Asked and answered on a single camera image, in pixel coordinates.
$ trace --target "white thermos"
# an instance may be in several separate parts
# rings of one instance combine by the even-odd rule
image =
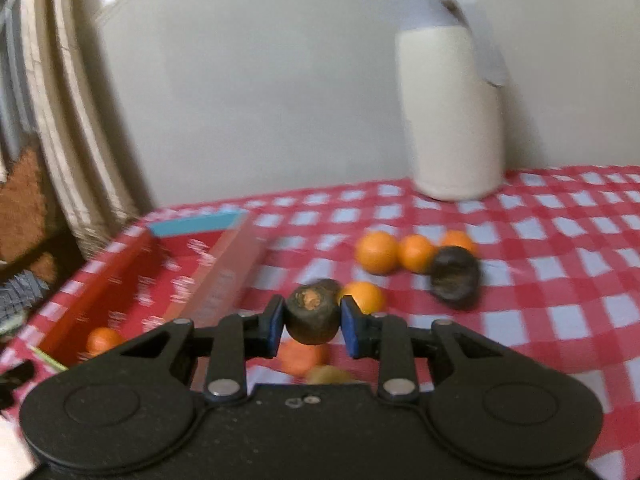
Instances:
[[[396,0],[399,91],[417,190],[494,192],[504,174],[504,60],[475,0]]]

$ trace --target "metal bolt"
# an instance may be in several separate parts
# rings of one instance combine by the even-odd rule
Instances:
[[[315,395],[304,396],[303,399],[307,404],[320,404],[320,397]]]
[[[233,379],[218,379],[211,381],[207,386],[207,390],[216,397],[229,397],[240,391],[240,384]]]
[[[393,396],[409,395],[415,390],[415,383],[409,379],[397,378],[389,379],[382,387],[385,391]]]
[[[284,404],[288,408],[295,409],[295,408],[301,408],[304,402],[302,401],[302,399],[300,399],[300,397],[293,397],[292,399],[285,400]]]

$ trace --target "orange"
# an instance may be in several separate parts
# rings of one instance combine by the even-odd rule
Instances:
[[[384,231],[371,231],[356,244],[356,261],[371,274],[388,274],[398,268],[398,241]]]
[[[122,336],[114,329],[101,326],[91,330],[86,341],[86,350],[89,354],[97,356],[115,348],[123,342],[124,339]]]
[[[295,339],[289,339],[280,343],[278,359],[284,373],[302,378],[314,367],[329,361],[329,347],[303,345]]]
[[[351,296],[363,314],[373,314],[385,310],[385,295],[382,291],[369,282],[351,282],[340,293],[343,296]]]
[[[440,240],[441,247],[456,246],[469,251],[476,258],[479,256],[478,246],[464,231],[447,231]]]
[[[400,264],[416,274],[425,274],[438,248],[422,235],[408,235],[400,241]]]

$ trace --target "wall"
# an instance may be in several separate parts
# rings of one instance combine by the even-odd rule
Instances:
[[[408,174],[385,0],[79,1],[122,164],[157,204]],[[640,0],[480,1],[510,166],[640,163]]]

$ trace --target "table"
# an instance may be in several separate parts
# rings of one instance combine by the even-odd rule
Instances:
[[[640,475],[640,167],[510,173],[493,196],[457,204],[429,200],[409,180],[396,180],[163,208],[141,222],[234,208],[253,211],[258,235],[270,244],[240,309],[260,311],[271,294],[288,294],[315,278],[371,280],[385,289],[390,311],[412,326],[450,317],[574,375],[605,412],[590,465],[605,479]],[[353,261],[354,244],[367,229],[417,232],[434,242],[447,229],[467,231],[482,256],[478,307],[449,310],[428,294],[423,277],[406,271],[368,275]],[[116,242],[126,243],[135,231]],[[39,342],[72,295],[61,292],[44,307],[0,357],[0,369],[31,356],[27,345]],[[375,381],[376,364],[351,361],[339,334],[332,358],[357,378]],[[426,364],[417,368],[420,387],[428,390]],[[18,400],[53,373],[41,362],[37,369]],[[248,364],[250,386],[292,380],[277,359]],[[15,421],[17,412],[7,415]]]

